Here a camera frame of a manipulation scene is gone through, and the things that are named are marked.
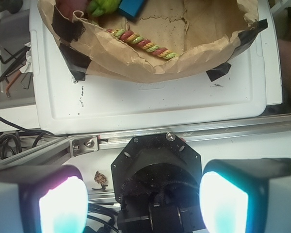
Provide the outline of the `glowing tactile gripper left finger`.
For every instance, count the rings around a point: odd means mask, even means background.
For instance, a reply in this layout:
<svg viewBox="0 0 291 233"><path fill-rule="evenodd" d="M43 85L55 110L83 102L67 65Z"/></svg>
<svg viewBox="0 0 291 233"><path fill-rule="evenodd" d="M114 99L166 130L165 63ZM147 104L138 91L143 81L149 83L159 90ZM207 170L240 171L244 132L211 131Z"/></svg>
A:
<svg viewBox="0 0 291 233"><path fill-rule="evenodd" d="M81 233L87 213L75 166L0 166L0 233Z"/></svg>

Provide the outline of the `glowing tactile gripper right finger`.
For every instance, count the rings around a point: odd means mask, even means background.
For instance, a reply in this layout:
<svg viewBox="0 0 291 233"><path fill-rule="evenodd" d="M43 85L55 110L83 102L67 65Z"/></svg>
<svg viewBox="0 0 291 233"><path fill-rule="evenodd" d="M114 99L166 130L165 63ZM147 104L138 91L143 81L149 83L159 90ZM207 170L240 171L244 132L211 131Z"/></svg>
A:
<svg viewBox="0 0 291 233"><path fill-rule="evenodd" d="M211 160L199 199L210 233L291 233L291 158Z"/></svg>

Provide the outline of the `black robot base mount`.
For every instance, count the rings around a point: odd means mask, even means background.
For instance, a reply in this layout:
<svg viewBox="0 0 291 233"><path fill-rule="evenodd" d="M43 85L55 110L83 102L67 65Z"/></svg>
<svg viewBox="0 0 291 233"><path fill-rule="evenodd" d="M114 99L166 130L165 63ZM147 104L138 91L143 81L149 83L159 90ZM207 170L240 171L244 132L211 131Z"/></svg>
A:
<svg viewBox="0 0 291 233"><path fill-rule="evenodd" d="M174 133L132 138L111 164L123 233L192 233L205 228L201 156Z"/></svg>

